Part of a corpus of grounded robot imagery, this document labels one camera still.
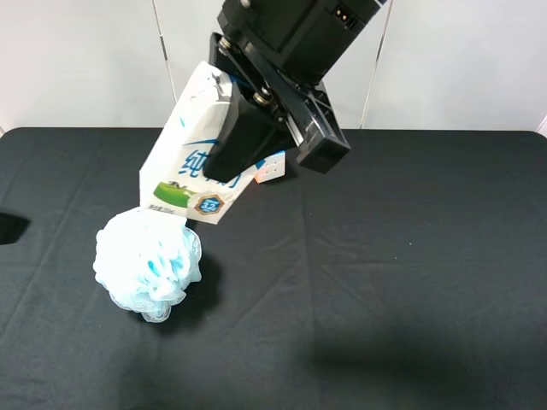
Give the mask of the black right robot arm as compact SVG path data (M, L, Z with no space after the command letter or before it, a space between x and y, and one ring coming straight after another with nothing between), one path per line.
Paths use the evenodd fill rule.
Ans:
M209 64L232 93L204 174L226 183L298 148L297 162L330 171L349 151L322 82L383 8L381 1L225 1Z

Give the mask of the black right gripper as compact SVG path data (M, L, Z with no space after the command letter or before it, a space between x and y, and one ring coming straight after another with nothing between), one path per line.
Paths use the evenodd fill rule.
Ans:
M241 48L218 32L210 36L209 63L238 82L217 142L203 173L227 183L249 167L295 146L288 130L300 131L297 162L328 173L350 150L322 85L298 84L247 43Z

